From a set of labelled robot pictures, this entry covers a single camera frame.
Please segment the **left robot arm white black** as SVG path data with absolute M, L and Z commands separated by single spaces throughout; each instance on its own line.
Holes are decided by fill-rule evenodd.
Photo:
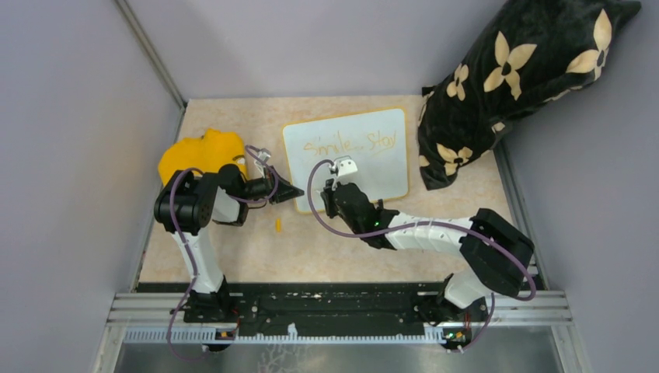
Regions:
M 240 227 L 252 204 L 279 204 L 304 195 L 269 166 L 255 179 L 232 163 L 215 172 L 194 167 L 172 171 L 155 201 L 154 216 L 173 236 L 187 265 L 192 285 L 187 308 L 201 309 L 215 322 L 232 314 L 233 301 L 208 233 L 210 223 Z

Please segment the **white board yellow frame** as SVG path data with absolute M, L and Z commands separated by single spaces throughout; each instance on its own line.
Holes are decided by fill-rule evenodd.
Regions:
M 409 193 L 406 111 L 401 107 L 308 120 L 282 129 L 291 183 L 305 190 L 321 160 L 349 156 L 356 183 L 371 201 Z

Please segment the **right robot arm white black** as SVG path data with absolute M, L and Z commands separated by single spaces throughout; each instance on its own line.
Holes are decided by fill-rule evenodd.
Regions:
M 327 181 L 320 197 L 329 218 L 339 217 L 376 249 L 423 249 L 464 259 L 467 268 L 450 274 L 438 295 L 438 311 L 459 319 L 476 300 L 498 294 L 516 298 L 535 251 L 530 238 L 489 208 L 470 218 L 420 218 L 372 203 L 355 183 Z

